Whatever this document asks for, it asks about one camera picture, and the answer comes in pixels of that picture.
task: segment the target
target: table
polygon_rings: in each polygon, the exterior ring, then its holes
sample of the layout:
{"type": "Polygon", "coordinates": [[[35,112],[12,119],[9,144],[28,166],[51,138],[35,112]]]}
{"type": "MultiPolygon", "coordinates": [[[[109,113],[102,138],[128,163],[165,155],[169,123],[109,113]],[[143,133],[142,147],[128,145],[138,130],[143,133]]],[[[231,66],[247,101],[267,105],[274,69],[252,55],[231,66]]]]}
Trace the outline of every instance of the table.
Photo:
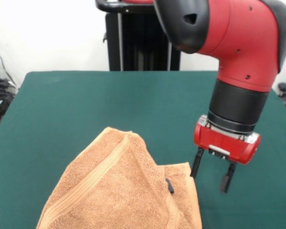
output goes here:
{"type": "MultiPolygon", "coordinates": [[[[0,229],[35,228],[66,166],[105,127],[133,130],[158,164],[191,164],[215,72],[33,72],[0,125],[0,229]]],[[[286,108],[271,93],[262,143],[219,192],[228,162],[206,154],[196,179],[204,229],[286,228],[286,108]]]]}

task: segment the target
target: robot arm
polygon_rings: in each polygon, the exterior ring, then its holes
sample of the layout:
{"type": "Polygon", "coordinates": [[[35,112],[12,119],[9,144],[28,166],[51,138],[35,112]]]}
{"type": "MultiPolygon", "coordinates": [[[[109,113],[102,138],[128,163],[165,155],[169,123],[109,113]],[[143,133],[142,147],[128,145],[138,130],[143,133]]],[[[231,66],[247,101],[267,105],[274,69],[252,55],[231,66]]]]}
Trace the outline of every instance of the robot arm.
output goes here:
{"type": "Polygon", "coordinates": [[[169,40],[186,53],[219,60],[208,115],[198,120],[196,177],[204,150],[230,161],[227,192],[237,163],[247,164],[261,136],[254,133],[286,57],[286,6],[278,0],[154,0],[169,40]]]}

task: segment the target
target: black wrist cylinder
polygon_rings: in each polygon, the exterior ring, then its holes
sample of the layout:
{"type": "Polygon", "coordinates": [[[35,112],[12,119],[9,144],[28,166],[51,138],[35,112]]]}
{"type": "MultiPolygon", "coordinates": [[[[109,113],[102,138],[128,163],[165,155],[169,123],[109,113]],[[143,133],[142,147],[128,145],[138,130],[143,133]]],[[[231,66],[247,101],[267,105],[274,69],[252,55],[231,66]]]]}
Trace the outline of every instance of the black wrist cylinder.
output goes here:
{"type": "Polygon", "coordinates": [[[261,115],[268,94],[235,87],[217,79],[208,120],[222,130],[249,135],[261,115]]]}

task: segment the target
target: towel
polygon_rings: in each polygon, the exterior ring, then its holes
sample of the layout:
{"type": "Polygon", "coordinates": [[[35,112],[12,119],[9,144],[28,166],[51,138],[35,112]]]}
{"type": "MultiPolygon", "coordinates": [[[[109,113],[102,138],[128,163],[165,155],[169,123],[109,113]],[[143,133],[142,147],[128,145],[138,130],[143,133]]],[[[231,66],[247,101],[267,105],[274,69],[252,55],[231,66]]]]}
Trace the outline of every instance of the towel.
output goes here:
{"type": "Polygon", "coordinates": [[[190,172],[156,165],[138,134],[108,127],[66,167],[37,228],[201,229],[190,172]]]}

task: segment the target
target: black cable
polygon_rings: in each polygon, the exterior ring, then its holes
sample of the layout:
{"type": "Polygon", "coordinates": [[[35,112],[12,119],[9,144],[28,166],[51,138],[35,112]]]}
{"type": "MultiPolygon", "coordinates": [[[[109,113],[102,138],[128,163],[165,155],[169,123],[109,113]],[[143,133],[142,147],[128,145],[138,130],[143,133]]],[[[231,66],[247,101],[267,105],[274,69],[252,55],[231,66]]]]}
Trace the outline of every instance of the black cable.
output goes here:
{"type": "Polygon", "coordinates": [[[8,71],[6,70],[5,68],[5,65],[4,65],[4,61],[3,61],[3,58],[0,56],[0,60],[1,60],[1,64],[2,64],[2,67],[5,71],[5,73],[7,74],[7,76],[9,77],[9,79],[13,82],[14,85],[16,85],[15,81],[13,80],[13,78],[11,77],[11,75],[8,73],[8,71]]]}

